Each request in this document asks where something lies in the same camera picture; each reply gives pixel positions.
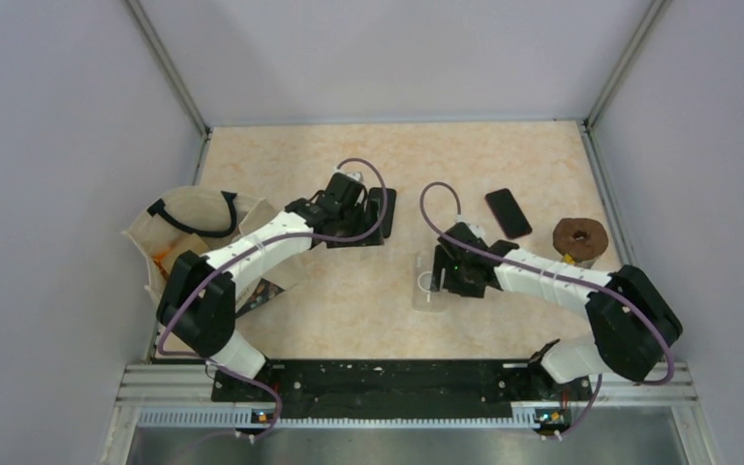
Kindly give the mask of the black phone case with camera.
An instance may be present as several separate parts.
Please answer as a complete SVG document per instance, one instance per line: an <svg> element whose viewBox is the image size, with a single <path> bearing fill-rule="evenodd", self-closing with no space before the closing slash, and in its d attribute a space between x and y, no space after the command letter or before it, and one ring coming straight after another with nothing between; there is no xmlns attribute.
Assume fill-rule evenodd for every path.
<svg viewBox="0 0 744 465"><path fill-rule="evenodd" d="M367 223L369 226L373 226L380 217L383 218L379 228L375 231L375 235L381 239L390 238L396 198L397 191L395 189L373 187L369 190L365 211Z"/></svg>

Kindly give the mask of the clear magsafe phone case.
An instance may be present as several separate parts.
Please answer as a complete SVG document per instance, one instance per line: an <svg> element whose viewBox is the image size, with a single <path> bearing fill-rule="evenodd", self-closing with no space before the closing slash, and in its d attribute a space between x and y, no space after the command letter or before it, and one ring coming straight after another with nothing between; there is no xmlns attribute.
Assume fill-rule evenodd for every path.
<svg viewBox="0 0 744 465"><path fill-rule="evenodd" d="M434 269L434 260L426 255L416 254L413 277L413 308L421 312L440 313L447 309L448 300L443 284L446 271L441 267Z"/></svg>

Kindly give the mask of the purple edged smartphone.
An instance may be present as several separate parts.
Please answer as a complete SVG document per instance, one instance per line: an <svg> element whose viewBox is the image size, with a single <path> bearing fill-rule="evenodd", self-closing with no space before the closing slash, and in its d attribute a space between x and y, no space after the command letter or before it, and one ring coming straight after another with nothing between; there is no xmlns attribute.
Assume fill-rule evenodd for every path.
<svg viewBox="0 0 744 465"><path fill-rule="evenodd" d="M485 202L506 238L517 239L533 232L533 228L508 188L490 192Z"/></svg>

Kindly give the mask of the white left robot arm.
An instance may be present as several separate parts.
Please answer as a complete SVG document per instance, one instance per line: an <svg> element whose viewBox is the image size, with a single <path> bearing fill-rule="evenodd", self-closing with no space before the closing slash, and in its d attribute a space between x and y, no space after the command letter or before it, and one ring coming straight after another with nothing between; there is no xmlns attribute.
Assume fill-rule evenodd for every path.
<svg viewBox="0 0 744 465"><path fill-rule="evenodd" d="M206 252L176 260L157 318L192 353L235 373L235 388L249 400L270 392L265 356L235 328L236 300L282 262L319 244L329 248L381 245L391 231L396 193L368 189L335 172L325 189L289 203L265 225Z"/></svg>

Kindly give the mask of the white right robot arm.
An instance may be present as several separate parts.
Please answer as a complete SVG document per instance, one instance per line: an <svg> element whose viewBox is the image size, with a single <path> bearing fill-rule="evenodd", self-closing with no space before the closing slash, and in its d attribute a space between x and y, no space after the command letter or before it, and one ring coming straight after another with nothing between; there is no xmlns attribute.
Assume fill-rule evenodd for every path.
<svg viewBox="0 0 744 465"><path fill-rule="evenodd" d="M438 241L454 273L481 291L530 295L565 308L588 322L588 335L556 340L530 362L531 390L554 399L569 382L614 373L650 386L674 377L671 346L683 326L646 274L625 265L604 272L553 261L519 245L498 241L487 246L468 224L440 232Z"/></svg>

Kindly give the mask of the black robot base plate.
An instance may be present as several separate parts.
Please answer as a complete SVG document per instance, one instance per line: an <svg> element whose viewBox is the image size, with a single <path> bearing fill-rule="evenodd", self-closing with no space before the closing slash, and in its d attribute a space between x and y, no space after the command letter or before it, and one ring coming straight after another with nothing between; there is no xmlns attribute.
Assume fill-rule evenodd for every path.
<svg viewBox="0 0 744 465"><path fill-rule="evenodd" d="M587 378L558 385L524 359L274 359L251 386L214 378L214 402L282 400L283 419L504 419L514 404L563 407Z"/></svg>

